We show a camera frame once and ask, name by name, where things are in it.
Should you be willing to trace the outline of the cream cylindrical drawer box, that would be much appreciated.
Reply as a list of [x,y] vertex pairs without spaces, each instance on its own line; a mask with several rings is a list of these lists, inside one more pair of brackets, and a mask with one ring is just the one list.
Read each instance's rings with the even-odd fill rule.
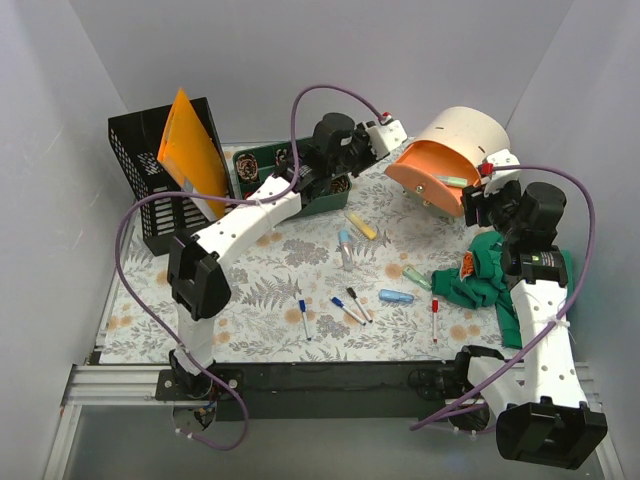
[[387,166],[385,174],[424,202],[461,217],[462,189],[447,186],[437,177],[463,178],[469,186],[477,186],[477,167],[482,161],[510,147],[508,134],[498,121],[479,110],[455,106],[442,111]]

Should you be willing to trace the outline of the yellow highlighter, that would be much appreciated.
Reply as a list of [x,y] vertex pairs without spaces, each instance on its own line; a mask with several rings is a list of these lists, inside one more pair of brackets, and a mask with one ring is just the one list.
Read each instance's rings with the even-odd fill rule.
[[377,232],[353,212],[346,212],[345,218],[351,222],[367,239],[374,240]]

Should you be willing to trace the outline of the orange plastic folder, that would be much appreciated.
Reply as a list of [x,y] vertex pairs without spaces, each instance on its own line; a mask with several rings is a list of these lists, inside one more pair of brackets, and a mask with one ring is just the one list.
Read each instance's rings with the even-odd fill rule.
[[169,110],[157,160],[182,191],[220,198],[228,196],[224,156],[182,88]]

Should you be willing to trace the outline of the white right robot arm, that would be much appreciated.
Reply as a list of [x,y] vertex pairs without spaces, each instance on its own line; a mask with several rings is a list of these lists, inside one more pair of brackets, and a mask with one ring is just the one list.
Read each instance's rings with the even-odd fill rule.
[[588,405],[561,311],[569,274],[554,240],[565,194],[548,183],[522,187],[511,180],[491,192],[464,188],[462,205],[468,225],[491,226],[503,237],[501,266],[519,321],[524,380],[518,382],[504,360],[474,356],[453,371],[453,387],[464,397],[482,393],[496,417],[503,458],[576,470],[608,425]]

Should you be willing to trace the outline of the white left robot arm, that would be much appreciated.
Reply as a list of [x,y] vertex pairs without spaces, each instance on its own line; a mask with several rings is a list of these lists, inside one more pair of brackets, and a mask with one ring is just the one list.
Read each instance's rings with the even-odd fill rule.
[[390,122],[355,123],[328,113],[309,142],[277,165],[246,203],[194,234],[175,236],[168,282],[177,304],[179,344],[169,358],[174,381],[188,398],[200,400],[212,390],[206,369],[214,363],[213,319],[230,301],[227,274],[233,263],[269,229],[327,193],[335,179],[358,176],[405,139]]

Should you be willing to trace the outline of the green cloth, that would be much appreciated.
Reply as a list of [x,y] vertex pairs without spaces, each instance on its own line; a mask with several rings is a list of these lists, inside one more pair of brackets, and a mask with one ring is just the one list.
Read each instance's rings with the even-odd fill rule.
[[521,349],[520,326],[501,266],[503,237],[495,231],[477,234],[459,267],[434,271],[431,291],[457,306],[476,310],[494,307],[502,345]]

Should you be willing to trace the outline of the blue highlighter upright cap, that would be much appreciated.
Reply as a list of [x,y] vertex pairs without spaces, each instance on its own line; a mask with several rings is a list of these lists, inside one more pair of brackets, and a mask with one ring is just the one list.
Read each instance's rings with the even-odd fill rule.
[[340,230],[338,233],[338,240],[344,270],[351,272],[354,268],[354,260],[349,232],[346,229]]

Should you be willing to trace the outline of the green compartment tray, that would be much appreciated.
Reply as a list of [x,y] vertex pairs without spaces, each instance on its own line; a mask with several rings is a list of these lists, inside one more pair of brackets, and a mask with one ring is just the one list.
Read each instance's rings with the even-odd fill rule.
[[[237,151],[233,157],[235,178],[239,192],[248,198],[272,174],[290,153],[289,142],[280,142]],[[302,218],[330,211],[340,210],[347,204],[352,183],[346,176],[335,179],[329,192],[307,204],[295,218]]]

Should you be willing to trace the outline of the red cap marker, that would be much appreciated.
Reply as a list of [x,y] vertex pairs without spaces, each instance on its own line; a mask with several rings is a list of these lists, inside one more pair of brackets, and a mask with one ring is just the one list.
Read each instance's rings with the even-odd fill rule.
[[432,341],[434,344],[438,343],[438,311],[439,301],[434,297],[431,301]]

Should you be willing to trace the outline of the floral table mat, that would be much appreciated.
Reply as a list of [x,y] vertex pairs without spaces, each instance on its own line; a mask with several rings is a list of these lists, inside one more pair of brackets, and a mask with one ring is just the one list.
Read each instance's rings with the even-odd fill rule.
[[[367,239],[345,218],[353,212],[376,232]],[[338,233],[349,232],[354,268],[344,270]],[[447,360],[465,345],[510,355],[494,307],[466,309],[439,298],[438,343],[432,341],[429,291],[407,279],[459,267],[480,228],[417,202],[378,164],[352,183],[342,210],[283,222],[232,266],[232,296],[210,339],[218,362]],[[368,323],[347,287],[373,318]],[[382,302],[381,289],[405,292],[412,304]],[[365,326],[331,302],[339,298]],[[312,341],[305,339],[298,299],[306,301]]]

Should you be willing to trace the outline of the blue cap marker middle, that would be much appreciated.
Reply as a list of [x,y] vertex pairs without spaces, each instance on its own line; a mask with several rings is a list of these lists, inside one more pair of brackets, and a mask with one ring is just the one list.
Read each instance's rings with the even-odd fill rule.
[[348,315],[350,318],[354,319],[359,324],[361,324],[363,326],[365,326],[367,324],[367,322],[364,319],[362,319],[358,314],[356,314],[351,309],[349,309],[339,298],[332,297],[331,298],[331,302],[335,306],[340,308],[346,315]]

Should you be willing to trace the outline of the blue cap marker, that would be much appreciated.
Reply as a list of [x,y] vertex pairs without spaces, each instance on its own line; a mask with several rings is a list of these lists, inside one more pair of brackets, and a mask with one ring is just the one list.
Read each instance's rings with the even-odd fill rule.
[[346,315],[348,315],[350,318],[354,319],[359,324],[361,324],[363,326],[365,326],[367,324],[367,322],[364,319],[362,319],[358,314],[356,314],[351,309],[349,309],[339,298],[332,297],[331,298],[331,302],[335,306],[340,308]]
[[302,319],[302,325],[303,325],[303,328],[304,328],[305,339],[308,342],[311,342],[312,341],[312,335],[311,335],[311,331],[310,331],[310,327],[309,327],[306,301],[303,298],[299,298],[297,301],[298,301],[298,306],[299,306],[299,310],[300,310],[300,313],[301,313],[301,319]]

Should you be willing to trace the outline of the blue cap marker left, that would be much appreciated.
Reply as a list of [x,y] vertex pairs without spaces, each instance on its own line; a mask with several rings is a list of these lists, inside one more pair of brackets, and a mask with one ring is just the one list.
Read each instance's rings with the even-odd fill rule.
[[305,339],[308,342],[311,342],[312,341],[312,335],[311,335],[311,331],[310,331],[310,327],[309,327],[306,301],[303,298],[299,298],[297,301],[298,301],[298,306],[299,306],[299,310],[300,310],[300,313],[301,313],[301,319],[302,319],[302,325],[303,325],[303,328],[304,328]]

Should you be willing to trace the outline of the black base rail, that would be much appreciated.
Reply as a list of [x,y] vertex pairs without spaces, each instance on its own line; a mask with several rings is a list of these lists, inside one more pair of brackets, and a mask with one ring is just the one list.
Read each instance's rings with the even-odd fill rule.
[[252,419],[422,419],[471,389],[456,361],[218,363]]

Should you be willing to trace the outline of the aluminium frame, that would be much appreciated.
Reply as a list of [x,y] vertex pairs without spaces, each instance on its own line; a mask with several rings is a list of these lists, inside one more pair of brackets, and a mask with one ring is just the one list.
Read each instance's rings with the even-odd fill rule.
[[85,406],[190,407],[197,403],[176,386],[164,365],[76,366],[63,396],[62,419],[45,476],[51,479],[63,476]]

